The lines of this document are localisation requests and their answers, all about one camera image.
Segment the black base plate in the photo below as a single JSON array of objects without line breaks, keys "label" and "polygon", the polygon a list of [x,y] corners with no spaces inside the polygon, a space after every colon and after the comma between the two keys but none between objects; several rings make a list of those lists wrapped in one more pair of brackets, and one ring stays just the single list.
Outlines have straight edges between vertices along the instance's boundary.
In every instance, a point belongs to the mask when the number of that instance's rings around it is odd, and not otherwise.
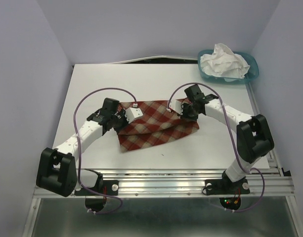
[{"label": "black base plate", "polygon": [[[100,184],[97,184],[93,188],[89,188],[93,192],[108,195],[108,196],[117,196],[119,189],[119,181],[118,180],[101,180]],[[75,190],[75,196],[95,196],[93,192],[90,192],[84,188],[80,190]]]},{"label": "black base plate", "polygon": [[223,179],[209,179],[205,180],[205,185],[202,188],[202,194],[210,195],[247,195],[250,193],[250,188],[247,179],[239,180],[235,183]]}]

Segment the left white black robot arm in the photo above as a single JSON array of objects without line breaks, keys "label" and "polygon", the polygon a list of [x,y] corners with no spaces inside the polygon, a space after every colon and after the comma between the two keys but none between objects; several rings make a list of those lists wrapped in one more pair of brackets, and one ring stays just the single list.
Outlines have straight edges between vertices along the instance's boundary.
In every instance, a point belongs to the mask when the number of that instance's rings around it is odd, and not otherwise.
[{"label": "left white black robot arm", "polygon": [[123,108],[118,100],[106,98],[100,109],[89,115],[81,128],[55,148],[41,153],[36,185],[63,197],[80,188],[76,162],[81,154],[111,129],[119,132],[132,122],[135,108]]}]

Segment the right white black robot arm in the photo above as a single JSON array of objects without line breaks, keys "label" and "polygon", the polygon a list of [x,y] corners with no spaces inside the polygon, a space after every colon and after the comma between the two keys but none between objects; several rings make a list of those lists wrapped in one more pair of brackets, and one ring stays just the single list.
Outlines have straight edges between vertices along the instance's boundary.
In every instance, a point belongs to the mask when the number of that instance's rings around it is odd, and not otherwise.
[{"label": "right white black robot arm", "polygon": [[175,109],[180,117],[197,120],[199,115],[205,115],[225,124],[235,153],[234,162],[220,179],[205,182],[206,194],[226,194],[242,189],[255,163],[274,148],[265,116],[249,115],[228,106],[215,91],[205,95],[197,83],[189,84],[184,92],[188,102],[181,102]]}]

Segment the teal plastic basket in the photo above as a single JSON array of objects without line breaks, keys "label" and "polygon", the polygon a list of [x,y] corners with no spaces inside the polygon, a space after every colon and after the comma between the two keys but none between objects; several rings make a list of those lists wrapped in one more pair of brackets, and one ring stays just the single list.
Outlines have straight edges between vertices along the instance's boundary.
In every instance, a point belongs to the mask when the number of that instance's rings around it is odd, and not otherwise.
[{"label": "teal plastic basket", "polygon": [[212,54],[212,53],[213,53],[212,49],[205,49],[200,51],[197,56],[199,73],[204,81],[215,83],[215,84],[242,85],[242,84],[248,84],[259,77],[259,67],[255,58],[248,53],[239,52],[239,51],[234,51],[234,53],[241,55],[246,60],[248,65],[250,65],[250,68],[248,72],[245,74],[245,77],[243,79],[213,77],[205,74],[201,68],[201,62],[200,62],[201,57],[204,54]]}]

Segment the red checked skirt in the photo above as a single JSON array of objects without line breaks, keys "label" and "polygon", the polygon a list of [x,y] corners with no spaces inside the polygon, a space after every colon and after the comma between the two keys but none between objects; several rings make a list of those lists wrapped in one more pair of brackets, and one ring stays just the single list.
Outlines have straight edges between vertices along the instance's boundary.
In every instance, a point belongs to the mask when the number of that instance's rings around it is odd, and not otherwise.
[{"label": "red checked skirt", "polygon": [[138,101],[143,116],[118,132],[122,153],[173,142],[199,130],[196,121],[167,111],[166,100]]}]

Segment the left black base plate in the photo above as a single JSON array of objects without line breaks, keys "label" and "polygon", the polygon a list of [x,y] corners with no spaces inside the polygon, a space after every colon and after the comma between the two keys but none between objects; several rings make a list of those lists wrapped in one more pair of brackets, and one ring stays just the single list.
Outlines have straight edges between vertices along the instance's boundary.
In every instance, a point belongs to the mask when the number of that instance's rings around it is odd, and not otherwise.
[{"label": "left black base plate", "polygon": [[[101,180],[100,184],[97,184],[93,188],[89,188],[93,192],[108,195],[108,196],[117,196],[119,189],[119,181],[118,180]],[[95,196],[93,192],[90,192],[84,188],[80,190],[75,190],[75,196]]]}]

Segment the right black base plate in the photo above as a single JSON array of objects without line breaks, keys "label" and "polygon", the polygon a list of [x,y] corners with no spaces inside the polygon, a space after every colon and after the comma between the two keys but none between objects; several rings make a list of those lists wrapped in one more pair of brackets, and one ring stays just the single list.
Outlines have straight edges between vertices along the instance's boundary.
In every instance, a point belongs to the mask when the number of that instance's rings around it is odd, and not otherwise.
[{"label": "right black base plate", "polygon": [[209,179],[205,180],[205,185],[202,188],[202,194],[210,195],[247,195],[250,193],[250,188],[247,179],[239,180],[235,183],[223,179]]}]

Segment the aluminium frame rail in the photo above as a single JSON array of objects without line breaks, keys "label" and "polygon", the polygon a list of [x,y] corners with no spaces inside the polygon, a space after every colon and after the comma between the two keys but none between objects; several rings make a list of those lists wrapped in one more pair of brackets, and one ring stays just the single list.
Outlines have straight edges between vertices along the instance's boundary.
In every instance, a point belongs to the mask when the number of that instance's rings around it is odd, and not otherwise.
[{"label": "aluminium frame rail", "polygon": [[[202,198],[205,180],[221,178],[221,169],[101,169],[105,181],[118,180],[120,198]],[[264,179],[252,171],[247,175],[251,197],[294,196],[291,177],[275,168],[262,169]]]}]

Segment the white crumpled cloth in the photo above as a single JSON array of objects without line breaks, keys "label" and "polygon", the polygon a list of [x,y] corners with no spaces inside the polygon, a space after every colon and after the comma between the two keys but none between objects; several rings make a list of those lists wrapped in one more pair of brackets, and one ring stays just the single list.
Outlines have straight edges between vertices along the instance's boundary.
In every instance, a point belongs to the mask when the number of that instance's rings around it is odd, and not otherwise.
[{"label": "white crumpled cloth", "polygon": [[228,46],[217,43],[212,54],[205,53],[200,57],[200,68],[209,76],[243,79],[248,73],[250,65]]}]

